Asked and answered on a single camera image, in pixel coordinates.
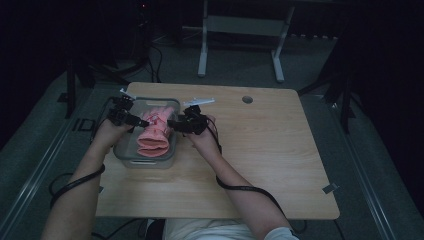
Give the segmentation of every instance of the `pink glove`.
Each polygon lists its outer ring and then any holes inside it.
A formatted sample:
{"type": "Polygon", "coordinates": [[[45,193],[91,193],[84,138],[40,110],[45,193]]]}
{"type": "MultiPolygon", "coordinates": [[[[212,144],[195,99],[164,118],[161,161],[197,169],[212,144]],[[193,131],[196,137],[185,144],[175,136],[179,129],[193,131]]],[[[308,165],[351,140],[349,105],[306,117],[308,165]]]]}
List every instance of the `pink glove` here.
{"type": "Polygon", "coordinates": [[[173,112],[172,107],[161,107],[152,108],[144,113],[142,119],[148,121],[150,125],[137,138],[140,146],[137,153],[147,157],[158,157],[168,151],[168,137],[172,129],[168,127],[167,120],[173,112]]]}

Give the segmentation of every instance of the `gray floor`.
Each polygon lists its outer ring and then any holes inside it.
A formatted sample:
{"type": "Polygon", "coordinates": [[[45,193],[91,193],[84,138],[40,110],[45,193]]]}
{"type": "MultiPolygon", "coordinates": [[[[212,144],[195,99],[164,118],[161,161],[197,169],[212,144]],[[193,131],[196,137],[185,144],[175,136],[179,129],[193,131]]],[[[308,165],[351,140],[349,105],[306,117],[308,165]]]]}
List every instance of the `gray floor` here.
{"type": "MultiPolygon", "coordinates": [[[[209,49],[207,75],[198,78],[198,36],[187,38],[182,45],[174,45],[166,37],[158,38],[155,43],[163,54],[162,81],[299,90],[316,79],[335,44],[335,41],[326,39],[289,38],[281,57],[286,81],[277,83],[269,51],[259,47],[246,51],[234,41],[232,47],[223,47],[225,40],[217,39],[219,41],[212,41],[209,49]]],[[[159,53],[152,50],[151,59],[157,66],[159,53]]],[[[150,73],[144,69],[126,78],[149,82],[150,73]]],[[[77,119],[96,119],[107,97],[119,96],[121,87],[107,80],[99,80],[94,89],[79,87],[78,108],[71,119],[64,119],[66,105],[56,102],[66,89],[65,75],[47,89],[1,152],[0,216],[3,223],[13,223],[2,225],[1,239],[5,238],[5,233],[7,239],[39,238],[49,212],[49,183],[61,173],[72,172],[88,147],[91,133],[74,129],[77,119]],[[45,175],[31,176],[40,169],[39,164],[45,163],[48,163],[44,168],[45,175]],[[26,184],[28,180],[40,184],[28,192],[31,187],[26,184]],[[14,206],[20,193],[29,198],[14,206]]],[[[356,118],[349,122],[351,134],[344,134],[338,124],[337,108],[327,105],[320,97],[324,92],[325,86],[302,96],[301,101],[328,178],[340,186],[334,194],[341,212],[337,223],[345,238],[424,239],[423,219],[369,119],[352,104],[356,118]]],[[[98,218],[95,231],[106,236],[128,220],[98,218]]],[[[307,223],[308,228],[300,234],[301,239],[341,239],[333,221],[307,223]]],[[[292,224],[300,228],[303,222],[292,221],[292,224]]],[[[136,239],[138,232],[144,231],[144,225],[145,222],[141,221],[132,223],[113,239],[136,239]]]]}

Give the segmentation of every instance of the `dark background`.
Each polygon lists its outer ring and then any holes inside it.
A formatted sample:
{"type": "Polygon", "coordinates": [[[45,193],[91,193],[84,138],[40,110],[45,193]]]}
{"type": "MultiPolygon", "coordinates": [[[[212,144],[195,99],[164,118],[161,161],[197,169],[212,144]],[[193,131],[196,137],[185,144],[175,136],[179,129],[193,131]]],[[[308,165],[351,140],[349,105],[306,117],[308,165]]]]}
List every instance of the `dark background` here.
{"type": "MultiPolygon", "coordinates": [[[[146,34],[137,31],[140,22],[151,20],[176,39],[181,37],[182,25],[201,25],[201,1],[145,1],[152,7],[148,10],[140,9],[140,2],[1,2],[1,147],[49,84],[65,71],[69,57],[77,60],[82,83],[90,87],[95,79],[91,78],[81,54],[110,66],[115,66],[119,58],[137,61],[145,56],[145,49],[122,48],[122,41],[132,39],[134,34],[139,34],[140,39],[145,37],[146,34]]],[[[234,1],[233,9],[238,10],[233,13],[260,17],[261,13],[272,12],[272,7],[249,2],[250,5],[234,1]]],[[[314,35],[339,38],[327,69],[330,66],[334,71],[343,71],[348,66],[356,70],[353,89],[423,214],[422,1],[293,3],[297,8],[289,33],[310,39],[314,35]]],[[[217,4],[211,10],[219,13],[228,8],[217,4]]]]}

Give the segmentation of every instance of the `metal stand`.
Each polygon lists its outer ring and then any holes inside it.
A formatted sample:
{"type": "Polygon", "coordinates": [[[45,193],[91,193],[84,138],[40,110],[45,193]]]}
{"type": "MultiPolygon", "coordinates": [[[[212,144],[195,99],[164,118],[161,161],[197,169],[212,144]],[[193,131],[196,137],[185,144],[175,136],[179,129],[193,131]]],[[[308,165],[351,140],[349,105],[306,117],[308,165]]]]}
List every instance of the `metal stand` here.
{"type": "Polygon", "coordinates": [[[206,64],[208,58],[208,32],[226,32],[238,34],[255,34],[262,36],[278,36],[280,41],[275,50],[271,51],[272,62],[274,65],[275,77],[277,82],[284,81],[284,74],[280,62],[280,54],[290,21],[294,13],[294,7],[290,7],[284,21],[265,20],[252,18],[238,18],[208,15],[208,0],[203,1],[203,33],[202,49],[200,50],[199,69],[197,75],[204,77],[206,75],[206,64]]]}

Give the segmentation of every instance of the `forearm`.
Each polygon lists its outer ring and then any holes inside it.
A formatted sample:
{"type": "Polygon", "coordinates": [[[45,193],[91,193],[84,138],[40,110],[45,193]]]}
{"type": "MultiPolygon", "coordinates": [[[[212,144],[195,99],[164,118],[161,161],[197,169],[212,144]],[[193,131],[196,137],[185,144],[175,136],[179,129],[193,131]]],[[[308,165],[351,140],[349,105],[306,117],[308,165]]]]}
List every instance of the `forearm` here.
{"type": "MultiPolygon", "coordinates": [[[[207,160],[217,177],[229,186],[252,186],[223,157],[207,160]]],[[[258,239],[277,227],[290,227],[279,208],[258,192],[226,190],[242,219],[258,239]]]]}
{"type": "MultiPolygon", "coordinates": [[[[91,145],[69,182],[94,173],[103,164],[106,150],[91,145]]],[[[64,193],[54,204],[42,239],[91,239],[100,176],[64,193]]]]}

